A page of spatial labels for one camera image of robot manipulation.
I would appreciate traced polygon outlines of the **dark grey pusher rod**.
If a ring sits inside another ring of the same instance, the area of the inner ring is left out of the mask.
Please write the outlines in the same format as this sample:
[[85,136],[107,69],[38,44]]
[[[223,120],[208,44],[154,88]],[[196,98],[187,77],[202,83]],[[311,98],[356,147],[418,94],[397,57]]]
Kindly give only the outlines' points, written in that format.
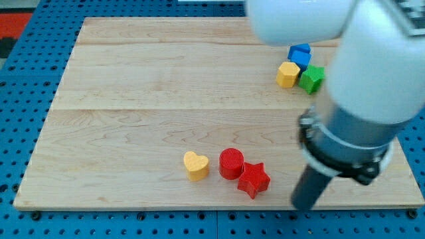
[[321,196],[332,177],[321,174],[306,165],[291,195],[291,203],[297,210],[310,210]]

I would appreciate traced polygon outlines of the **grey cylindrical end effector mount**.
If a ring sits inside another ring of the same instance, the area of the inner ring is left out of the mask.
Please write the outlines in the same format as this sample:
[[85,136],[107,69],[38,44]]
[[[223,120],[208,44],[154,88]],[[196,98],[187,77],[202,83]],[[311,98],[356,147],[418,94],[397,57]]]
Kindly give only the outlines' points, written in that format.
[[299,142],[307,165],[303,177],[325,184],[334,177],[371,184],[386,170],[394,154],[393,140],[406,121],[381,123],[349,113],[319,94],[299,117]]

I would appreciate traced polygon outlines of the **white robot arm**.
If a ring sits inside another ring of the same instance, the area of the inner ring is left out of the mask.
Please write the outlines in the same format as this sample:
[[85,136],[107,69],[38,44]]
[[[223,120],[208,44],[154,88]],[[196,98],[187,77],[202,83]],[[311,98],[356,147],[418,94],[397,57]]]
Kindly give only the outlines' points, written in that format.
[[369,185],[397,133],[424,107],[423,1],[245,3],[270,46],[340,39],[315,102],[298,119],[307,165],[291,202],[309,210],[335,177]]

